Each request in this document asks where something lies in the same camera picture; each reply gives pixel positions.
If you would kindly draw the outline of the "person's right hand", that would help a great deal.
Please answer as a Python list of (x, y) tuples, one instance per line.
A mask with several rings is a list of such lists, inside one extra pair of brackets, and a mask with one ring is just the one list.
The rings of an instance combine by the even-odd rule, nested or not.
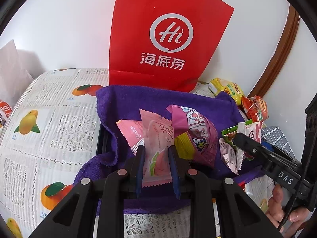
[[(276, 184), (272, 191), (272, 197), (268, 200), (268, 210), (265, 215), (278, 228), (281, 224), (285, 212), (282, 207), (284, 199), (283, 189), (279, 184)], [(279, 229), (283, 237), (298, 237), (301, 227), (304, 227), (308, 222), (308, 217), (312, 216), (312, 212), (304, 207), (295, 209), (288, 216), (288, 221), (291, 223), (289, 227), (284, 226)]]

